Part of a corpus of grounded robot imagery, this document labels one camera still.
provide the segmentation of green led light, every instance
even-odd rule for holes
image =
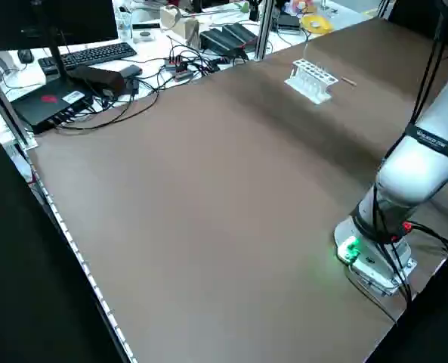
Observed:
[[[360,240],[350,236],[338,247],[338,255],[344,261],[353,263],[360,255]]]

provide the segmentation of computer mouse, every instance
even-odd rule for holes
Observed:
[[[19,61],[22,64],[29,64],[34,61],[34,55],[30,51],[30,49],[21,49],[17,51],[17,56],[19,57]]]

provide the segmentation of white label sticker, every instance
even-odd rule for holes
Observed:
[[[79,101],[84,96],[84,93],[81,93],[80,91],[74,91],[69,93],[66,97],[63,97],[63,100],[68,104],[73,104],[74,102]]]

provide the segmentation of robot arm label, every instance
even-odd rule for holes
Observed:
[[[420,144],[448,157],[448,141],[440,136],[434,135],[411,124],[406,127],[405,134],[414,138]]]

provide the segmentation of floor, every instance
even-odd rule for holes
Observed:
[[[350,8],[351,10],[363,13],[364,11],[376,9],[380,0],[334,0],[340,5]]]

